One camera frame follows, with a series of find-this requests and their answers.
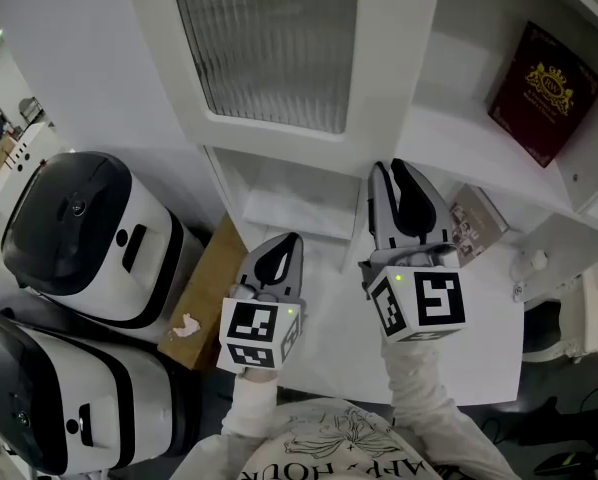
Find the dark red book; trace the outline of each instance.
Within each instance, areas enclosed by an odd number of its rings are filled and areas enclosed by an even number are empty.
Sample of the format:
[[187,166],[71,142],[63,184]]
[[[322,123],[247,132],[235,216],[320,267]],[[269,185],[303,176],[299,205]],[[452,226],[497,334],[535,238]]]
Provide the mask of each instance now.
[[528,22],[489,115],[546,167],[598,95],[598,76],[548,32]]

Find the cabinet door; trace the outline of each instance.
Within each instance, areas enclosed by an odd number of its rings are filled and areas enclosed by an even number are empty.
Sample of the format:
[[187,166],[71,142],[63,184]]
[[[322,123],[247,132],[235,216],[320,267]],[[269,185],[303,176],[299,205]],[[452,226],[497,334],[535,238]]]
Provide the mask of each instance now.
[[364,176],[393,156],[436,0],[132,0],[188,138]]

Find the person's right arm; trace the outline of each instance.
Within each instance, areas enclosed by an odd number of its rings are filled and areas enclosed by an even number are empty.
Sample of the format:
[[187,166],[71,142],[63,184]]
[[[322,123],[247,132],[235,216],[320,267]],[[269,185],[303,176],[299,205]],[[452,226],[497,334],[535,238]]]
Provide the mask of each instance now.
[[396,427],[412,431],[435,466],[455,466],[476,480],[518,480],[501,452],[448,398],[437,371],[433,343],[384,340]]

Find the white wall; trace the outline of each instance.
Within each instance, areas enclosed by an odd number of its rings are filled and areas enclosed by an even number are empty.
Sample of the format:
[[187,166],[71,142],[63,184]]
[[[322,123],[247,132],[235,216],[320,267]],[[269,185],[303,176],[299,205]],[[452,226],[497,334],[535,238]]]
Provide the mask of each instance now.
[[179,127],[130,0],[0,0],[0,27],[64,140],[116,154],[187,224],[218,223],[223,204]]
[[30,87],[2,39],[0,41],[0,109],[13,126],[26,129],[27,123],[19,113],[19,102],[32,95]]

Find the gold crest emblem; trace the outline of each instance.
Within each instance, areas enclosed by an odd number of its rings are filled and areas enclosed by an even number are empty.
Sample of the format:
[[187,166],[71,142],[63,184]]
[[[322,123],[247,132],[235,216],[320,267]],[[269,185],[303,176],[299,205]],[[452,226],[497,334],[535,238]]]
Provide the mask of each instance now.
[[532,71],[526,75],[526,82],[532,85],[537,92],[547,99],[550,104],[557,107],[557,110],[564,116],[568,115],[568,110],[574,104],[571,101],[573,90],[566,89],[566,77],[563,76],[560,69],[550,66],[548,71],[540,62]]

